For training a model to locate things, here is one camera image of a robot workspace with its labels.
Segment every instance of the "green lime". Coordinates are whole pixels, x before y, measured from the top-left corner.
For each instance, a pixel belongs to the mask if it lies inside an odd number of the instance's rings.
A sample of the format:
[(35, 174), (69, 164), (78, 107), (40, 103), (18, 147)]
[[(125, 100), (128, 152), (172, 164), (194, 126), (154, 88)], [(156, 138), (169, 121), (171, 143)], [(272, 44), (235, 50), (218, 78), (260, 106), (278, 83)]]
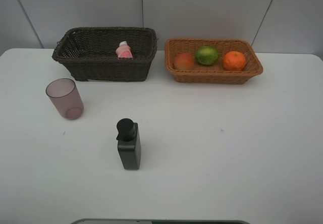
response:
[(214, 46), (202, 46), (195, 52), (195, 58), (200, 64), (211, 66), (218, 61), (219, 52)]

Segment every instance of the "black pump bottle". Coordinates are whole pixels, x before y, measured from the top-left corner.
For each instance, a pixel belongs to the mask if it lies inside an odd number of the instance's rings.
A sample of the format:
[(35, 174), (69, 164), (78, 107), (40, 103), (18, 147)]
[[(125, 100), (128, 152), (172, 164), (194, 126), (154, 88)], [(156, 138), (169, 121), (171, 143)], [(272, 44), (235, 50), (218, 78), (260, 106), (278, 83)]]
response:
[(118, 152), (125, 170), (138, 170), (141, 158), (141, 145), (138, 124), (130, 119), (117, 123)]

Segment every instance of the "orange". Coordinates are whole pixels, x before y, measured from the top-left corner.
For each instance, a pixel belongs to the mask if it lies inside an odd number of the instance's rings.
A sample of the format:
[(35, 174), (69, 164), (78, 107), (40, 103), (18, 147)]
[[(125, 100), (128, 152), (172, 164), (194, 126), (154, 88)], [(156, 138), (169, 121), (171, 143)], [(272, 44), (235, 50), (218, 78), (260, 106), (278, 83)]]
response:
[(223, 58), (223, 68), (225, 70), (243, 71), (246, 64), (246, 57), (239, 51), (230, 51)]
[(194, 69), (195, 59), (194, 56), (183, 52), (178, 54), (174, 60), (174, 67), (178, 70), (193, 70)]

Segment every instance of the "pink object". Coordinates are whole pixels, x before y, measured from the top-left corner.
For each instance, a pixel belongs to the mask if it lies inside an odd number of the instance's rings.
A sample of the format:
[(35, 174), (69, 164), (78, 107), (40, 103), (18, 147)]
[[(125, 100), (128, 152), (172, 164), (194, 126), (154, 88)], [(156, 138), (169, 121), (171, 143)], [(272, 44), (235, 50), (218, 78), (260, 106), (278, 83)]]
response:
[(116, 50), (116, 54), (119, 58), (132, 59), (130, 46), (128, 46), (126, 41), (120, 42), (119, 47)]
[(82, 115), (84, 105), (73, 80), (52, 81), (46, 88), (46, 94), (62, 117), (74, 120)]

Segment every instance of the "basket rim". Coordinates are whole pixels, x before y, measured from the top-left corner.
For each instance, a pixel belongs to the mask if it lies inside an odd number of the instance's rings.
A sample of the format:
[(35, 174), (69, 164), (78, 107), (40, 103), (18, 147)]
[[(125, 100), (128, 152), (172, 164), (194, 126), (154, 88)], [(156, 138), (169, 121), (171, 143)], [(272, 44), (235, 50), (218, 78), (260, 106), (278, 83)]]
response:
[[(258, 70), (254, 71), (226, 71), (226, 70), (214, 70), (214, 71), (199, 71), (199, 70), (177, 70), (174, 69), (171, 62), (170, 62), (170, 42), (171, 41), (238, 41), (243, 44), (245, 44), (249, 51), (251, 52), (251, 55), (255, 58), (256, 63), (259, 66)], [(253, 77), (257, 76), (263, 73), (263, 67), (253, 51), (251, 45), (241, 39), (206, 39), (206, 38), (193, 38), (193, 37), (180, 37), (180, 38), (170, 38), (166, 41), (165, 43), (165, 64), (166, 64), (166, 69), (168, 72), (170, 72), (173, 75), (178, 75), (178, 76), (248, 76), (248, 77)]]
[(64, 36), (61, 38), (59, 42), (57, 42), (57, 46), (55, 47), (53, 54), (52, 54), (52, 59), (57, 61), (57, 62), (62, 62), (62, 61), (68, 61), (69, 63), (74, 63), (74, 62), (80, 62), (80, 61), (95, 61), (98, 60), (98, 62), (102, 62), (102, 60), (116, 60), (118, 59), (117, 57), (103, 57), (103, 58), (71, 58), (71, 57), (62, 57), (59, 56), (59, 52), (66, 43), (68, 36), (79, 30), (127, 30), (127, 31), (133, 31), (133, 30), (138, 30), (138, 31), (149, 31), (152, 34), (152, 39), (153, 39), (153, 48), (148, 56), (141, 57), (141, 58), (134, 58), (134, 59), (123, 59), (125, 60), (131, 60), (135, 61), (137, 63), (141, 62), (142, 60), (150, 60), (155, 57), (156, 51), (157, 51), (157, 36), (156, 32), (151, 29), (151, 28), (145, 28), (145, 27), (75, 27), (72, 29), (69, 29)]

